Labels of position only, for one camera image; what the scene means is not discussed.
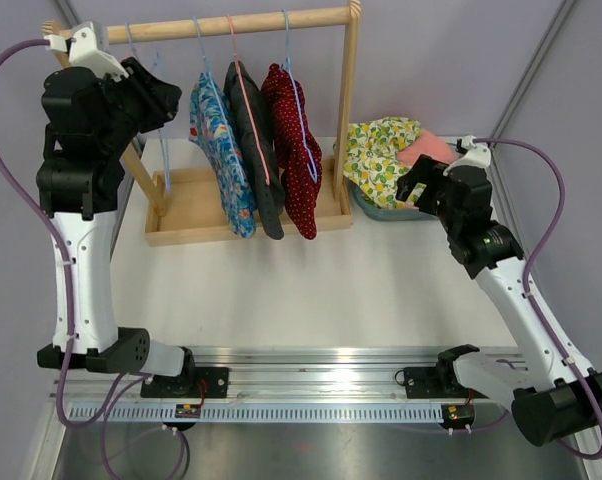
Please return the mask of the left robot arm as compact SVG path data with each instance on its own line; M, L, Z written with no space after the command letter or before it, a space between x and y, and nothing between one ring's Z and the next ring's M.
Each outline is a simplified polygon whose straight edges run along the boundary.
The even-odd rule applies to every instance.
M117 325L112 305L111 242L124 177L120 158L133 138L174 119L179 87L154 77L136 59L122 73L73 66L44 82L48 117L39 204L53 228L57 326L37 353L41 368L102 374L147 374L144 398L222 399L226 367L200 367L191 349L151 339L144 328Z

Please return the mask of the yellow lemon print skirt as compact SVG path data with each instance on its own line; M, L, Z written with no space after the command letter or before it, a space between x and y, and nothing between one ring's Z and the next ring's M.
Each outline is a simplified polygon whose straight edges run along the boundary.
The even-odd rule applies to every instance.
M396 198L397 182L410 170L397 155L412 146L422 131L417 120L397 116L348 126L344 175L368 204L382 210L409 206Z

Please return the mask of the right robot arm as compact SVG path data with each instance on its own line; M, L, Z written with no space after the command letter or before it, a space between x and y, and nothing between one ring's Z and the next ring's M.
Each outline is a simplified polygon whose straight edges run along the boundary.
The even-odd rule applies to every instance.
M543 446L602 426L602 371L575 347L526 271L513 233L492 217L492 185L482 167L418 158L397 182L405 200L436 217L453 258L487 295L505 322L526 368L511 369L472 345L440 353L437 389L471 389L507 409L528 442Z

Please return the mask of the pink pleated skirt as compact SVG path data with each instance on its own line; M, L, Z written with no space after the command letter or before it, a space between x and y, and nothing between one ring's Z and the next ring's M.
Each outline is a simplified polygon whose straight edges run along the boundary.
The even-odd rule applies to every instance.
M458 158L457 152L449 144L428 130L423 130L411 145L399 151L396 159L411 167L421 155L427 155L445 164L451 164Z

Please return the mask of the blue floral skirt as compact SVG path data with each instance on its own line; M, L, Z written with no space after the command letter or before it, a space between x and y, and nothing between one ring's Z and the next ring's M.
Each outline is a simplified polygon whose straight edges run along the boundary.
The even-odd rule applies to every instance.
M242 238L256 232L256 199L234 134L228 100L209 72L190 94L189 139L205 154L216 178L230 231Z

